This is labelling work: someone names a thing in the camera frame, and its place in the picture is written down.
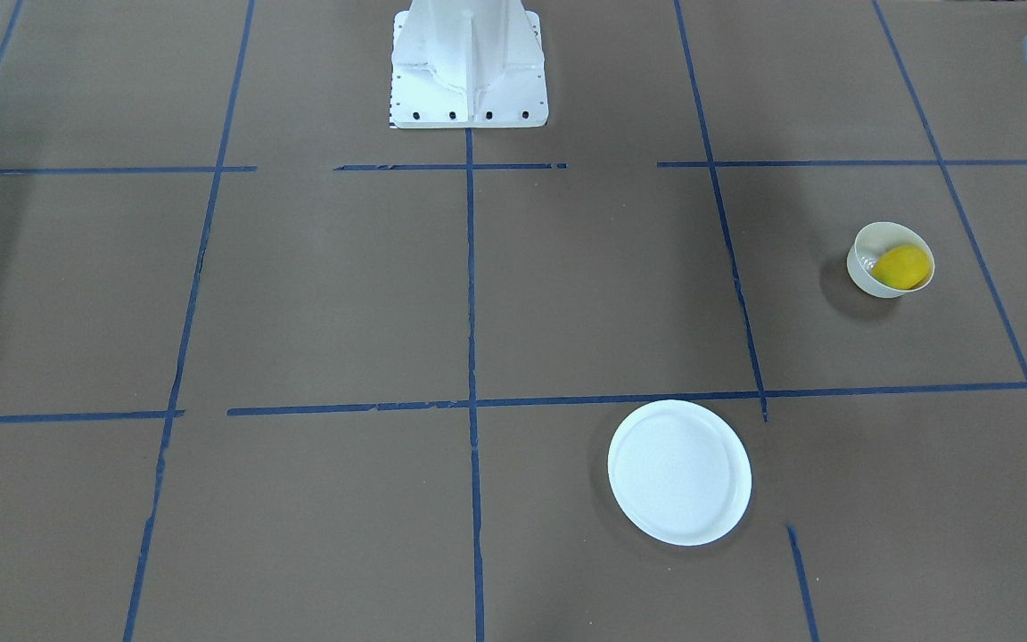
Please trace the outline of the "yellow lemon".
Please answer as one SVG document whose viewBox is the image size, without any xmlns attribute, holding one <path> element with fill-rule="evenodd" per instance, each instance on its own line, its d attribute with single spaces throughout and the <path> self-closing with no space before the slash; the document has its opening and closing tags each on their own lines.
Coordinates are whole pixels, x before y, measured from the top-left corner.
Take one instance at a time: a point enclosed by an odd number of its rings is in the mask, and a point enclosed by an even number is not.
<svg viewBox="0 0 1027 642">
<path fill-rule="evenodd" d="M 896 290 L 914 290 L 929 279 L 933 261 L 928 252 L 917 246 L 897 246 L 873 266 L 875 280 Z"/>
</svg>

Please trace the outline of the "white plate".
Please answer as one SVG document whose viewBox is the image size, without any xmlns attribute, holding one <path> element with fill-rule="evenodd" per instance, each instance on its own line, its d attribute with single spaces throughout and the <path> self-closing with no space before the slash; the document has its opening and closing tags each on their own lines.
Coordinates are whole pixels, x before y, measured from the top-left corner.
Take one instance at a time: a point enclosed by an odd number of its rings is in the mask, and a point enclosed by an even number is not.
<svg viewBox="0 0 1027 642">
<path fill-rule="evenodd" d="M 752 466 L 741 439 L 716 412 L 657 399 L 627 414 L 606 455 L 612 498 L 648 537 L 705 546 L 741 523 Z"/>
</svg>

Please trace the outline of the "white bowl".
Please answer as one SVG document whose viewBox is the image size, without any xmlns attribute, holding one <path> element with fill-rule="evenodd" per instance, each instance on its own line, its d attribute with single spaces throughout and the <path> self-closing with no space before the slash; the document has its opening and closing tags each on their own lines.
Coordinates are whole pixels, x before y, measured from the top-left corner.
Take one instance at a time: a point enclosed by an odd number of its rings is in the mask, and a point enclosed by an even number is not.
<svg viewBox="0 0 1027 642">
<path fill-rule="evenodd" d="M 914 290 L 896 290 L 884 287 L 875 280 L 871 274 L 874 264 L 890 249 L 897 246 L 912 244 L 924 249 L 930 255 L 933 272 L 928 280 L 918 285 Z M 848 274 L 855 287 L 869 296 L 876 298 L 900 298 L 911 292 L 924 289 L 931 282 L 936 273 L 936 260 L 931 249 L 917 232 L 893 222 L 875 222 L 860 228 L 853 244 L 845 256 Z"/>
</svg>

